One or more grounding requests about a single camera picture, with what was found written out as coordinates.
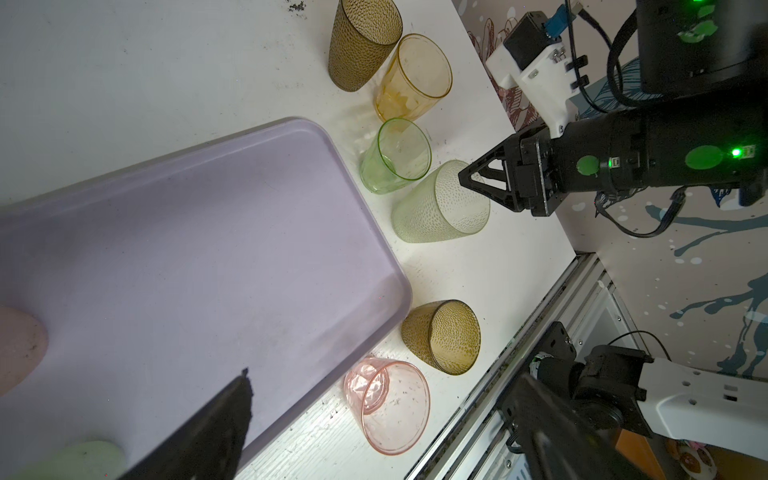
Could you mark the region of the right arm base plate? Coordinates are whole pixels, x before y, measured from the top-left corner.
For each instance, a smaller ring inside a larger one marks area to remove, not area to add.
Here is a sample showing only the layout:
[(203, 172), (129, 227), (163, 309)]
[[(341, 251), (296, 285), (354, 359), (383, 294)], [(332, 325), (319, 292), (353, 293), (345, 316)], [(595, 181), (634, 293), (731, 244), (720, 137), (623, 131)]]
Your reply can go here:
[(520, 357), (513, 361), (508, 386), (528, 374), (553, 389), (573, 390), (585, 367), (576, 357), (577, 350), (565, 326), (554, 321), (524, 345)]

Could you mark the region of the pink textured cup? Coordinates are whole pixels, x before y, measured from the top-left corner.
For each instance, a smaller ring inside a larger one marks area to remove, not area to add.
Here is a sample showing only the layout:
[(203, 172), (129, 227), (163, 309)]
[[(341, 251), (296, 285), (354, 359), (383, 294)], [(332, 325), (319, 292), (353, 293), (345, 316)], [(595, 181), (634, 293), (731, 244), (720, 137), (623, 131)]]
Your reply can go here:
[(1, 395), (23, 382), (47, 353), (49, 338), (43, 323), (29, 314), (1, 307)]

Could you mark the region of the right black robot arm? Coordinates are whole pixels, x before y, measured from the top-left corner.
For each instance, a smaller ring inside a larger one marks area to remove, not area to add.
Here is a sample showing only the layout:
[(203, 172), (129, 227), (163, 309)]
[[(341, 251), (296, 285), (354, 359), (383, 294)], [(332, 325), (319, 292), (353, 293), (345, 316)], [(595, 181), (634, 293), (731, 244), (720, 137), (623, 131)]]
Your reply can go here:
[(573, 97), (587, 58), (563, 41), (569, 3), (525, 14), (487, 59), (493, 80), (517, 86), (538, 120), (465, 167), (460, 184), (515, 211), (552, 214), (571, 193), (610, 205), (646, 188), (735, 189), (749, 206), (767, 188), (767, 5), (763, 1), (640, 1), (606, 60), (618, 106), (582, 118)]

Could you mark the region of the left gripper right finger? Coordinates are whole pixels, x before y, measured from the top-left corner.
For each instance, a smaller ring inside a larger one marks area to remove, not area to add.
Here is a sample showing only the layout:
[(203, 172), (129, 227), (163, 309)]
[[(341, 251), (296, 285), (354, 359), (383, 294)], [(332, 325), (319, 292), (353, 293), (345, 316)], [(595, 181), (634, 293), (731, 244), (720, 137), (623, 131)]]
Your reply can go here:
[(645, 479), (561, 398), (529, 374), (504, 395), (533, 479)]

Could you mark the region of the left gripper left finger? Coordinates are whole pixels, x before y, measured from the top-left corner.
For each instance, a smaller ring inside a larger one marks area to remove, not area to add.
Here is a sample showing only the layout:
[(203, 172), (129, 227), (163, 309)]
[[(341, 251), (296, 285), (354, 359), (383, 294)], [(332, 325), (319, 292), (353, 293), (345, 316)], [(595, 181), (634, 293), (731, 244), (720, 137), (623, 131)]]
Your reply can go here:
[(123, 479), (233, 479), (252, 418), (248, 371), (227, 384)]

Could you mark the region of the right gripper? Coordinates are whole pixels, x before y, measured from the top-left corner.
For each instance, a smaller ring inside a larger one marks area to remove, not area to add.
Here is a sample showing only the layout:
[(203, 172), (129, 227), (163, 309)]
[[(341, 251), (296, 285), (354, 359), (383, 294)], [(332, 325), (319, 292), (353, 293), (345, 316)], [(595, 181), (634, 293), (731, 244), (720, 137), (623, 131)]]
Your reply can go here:
[(549, 217), (566, 196), (551, 145), (547, 125), (534, 122), (464, 167), (459, 184), (510, 211)]

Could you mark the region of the pale green textured cup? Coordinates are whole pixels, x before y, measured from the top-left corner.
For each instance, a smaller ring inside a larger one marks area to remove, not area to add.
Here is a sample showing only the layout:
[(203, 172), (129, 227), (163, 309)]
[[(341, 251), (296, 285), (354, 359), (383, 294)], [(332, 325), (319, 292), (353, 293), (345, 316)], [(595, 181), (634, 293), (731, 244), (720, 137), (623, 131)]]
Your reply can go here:
[(490, 200), (459, 182), (468, 164), (450, 160), (425, 177), (392, 211), (395, 234), (408, 243), (432, 243), (480, 232), (491, 214)]

